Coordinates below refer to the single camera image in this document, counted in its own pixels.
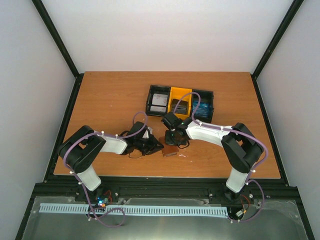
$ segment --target white wall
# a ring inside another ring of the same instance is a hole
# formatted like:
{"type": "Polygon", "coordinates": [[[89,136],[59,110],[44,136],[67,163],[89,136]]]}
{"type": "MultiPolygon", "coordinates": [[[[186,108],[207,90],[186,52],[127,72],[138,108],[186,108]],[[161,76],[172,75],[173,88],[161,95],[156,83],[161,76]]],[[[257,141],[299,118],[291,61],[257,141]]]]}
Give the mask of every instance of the white wall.
{"type": "Polygon", "coordinates": [[[304,1],[258,78],[290,185],[320,239],[320,1],[304,1]]]}
{"type": "Polygon", "coordinates": [[[74,78],[31,0],[0,7],[0,239],[42,182],[74,78]]]}
{"type": "Polygon", "coordinates": [[[81,72],[252,72],[292,0],[43,3],[81,72]]]}

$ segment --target yellow tray compartment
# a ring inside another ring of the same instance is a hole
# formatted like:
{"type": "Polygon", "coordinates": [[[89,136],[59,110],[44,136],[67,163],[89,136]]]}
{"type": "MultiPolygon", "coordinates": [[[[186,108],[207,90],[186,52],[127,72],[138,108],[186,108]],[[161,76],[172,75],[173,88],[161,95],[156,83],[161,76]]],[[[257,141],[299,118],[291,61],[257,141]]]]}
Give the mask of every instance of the yellow tray compartment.
{"type": "MultiPolygon", "coordinates": [[[[181,87],[174,87],[172,86],[170,89],[170,97],[169,97],[169,103],[168,103],[168,112],[173,112],[174,109],[171,109],[172,107],[172,100],[173,99],[181,99],[181,97],[185,94],[188,93],[192,93],[192,89],[190,88],[181,88],[181,87]]],[[[188,107],[187,107],[187,113],[186,114],[180,114],[180,113],[175,113],[175,115],[182,119],[185,120],[187,117],[190,116],[190,111],[191,111],[191,106],[192,106],[192,95],[188,95],[186,96],[184,99],[182,99],[182,101],[186,101],[188,103],[188,107]]]]}

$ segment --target gray metal floor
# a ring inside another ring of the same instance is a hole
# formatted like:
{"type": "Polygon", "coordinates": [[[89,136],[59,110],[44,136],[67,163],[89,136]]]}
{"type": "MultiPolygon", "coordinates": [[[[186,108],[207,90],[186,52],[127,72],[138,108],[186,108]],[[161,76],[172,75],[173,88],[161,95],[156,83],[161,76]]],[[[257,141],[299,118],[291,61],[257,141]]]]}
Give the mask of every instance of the gray metal floor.
{"type": "MultiPolygon", "coordinates": [[[[127,216],[118,228],[106,228],[88,221],[85,214],[39,213],[40,203],[74,203],[68,197],[44,197],[35,200],[24,240],[307,240],[296,204],[292,201],[268,201],[251,222],[233,223],[224,218],[180,216],[127,216]]],[[[205,206],[202,200],[131,199],[129,205],[205,206]]],[[[246,215],[256,211],[253,206],[246,215]]],[[[121,216],[107,216],[117,224],[121,216]]]]}

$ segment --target wooden table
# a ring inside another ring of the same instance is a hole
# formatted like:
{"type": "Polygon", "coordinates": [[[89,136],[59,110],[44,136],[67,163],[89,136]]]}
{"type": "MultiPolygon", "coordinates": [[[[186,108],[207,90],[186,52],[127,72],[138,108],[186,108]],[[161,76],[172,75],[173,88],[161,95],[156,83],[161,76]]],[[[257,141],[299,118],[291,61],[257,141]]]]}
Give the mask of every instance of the wooden table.
{"type": "MultiPolygon", "coordinates": [[[[69,138],[81,126],[120,134],[132,126],[132,117],[144,111],[150,85],[208,90],[214,92],[212,123],[233,126],[244,123],[270,151],[256,169],[255,178],[280,178],[265,122],[248,72],[86,72],[65,135],[69,138]]],[[[143,122],[144,116],[136,120],[143,122]]],[[[147,125],[158,139],[166,127],[161,118],[149,116],[147,125]]],[[[161,151],[138,159],[127,155],[100,153],[93,162],[100,176],[227,178],[231,166],[223,148],[200,140],[175,156],[161,151]]],[[[69,171],[59,158],[54,174],[69,171]]]]}

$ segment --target blue object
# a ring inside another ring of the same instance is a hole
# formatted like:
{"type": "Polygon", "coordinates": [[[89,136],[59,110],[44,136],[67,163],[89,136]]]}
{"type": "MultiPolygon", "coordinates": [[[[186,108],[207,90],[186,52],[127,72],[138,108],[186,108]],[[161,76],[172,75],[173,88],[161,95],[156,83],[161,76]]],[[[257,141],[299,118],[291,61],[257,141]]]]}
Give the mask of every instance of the blue object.
{"type": "MultiPolygon", "coordinates": [[[[198,104],[198,100],[194,100],[192,103],[192,109],[195,109],[198,104]]],[[[209,117],[209,103],[200,102],[198,109],[196,110],[195,116],[208,118],[209,117]]]]}

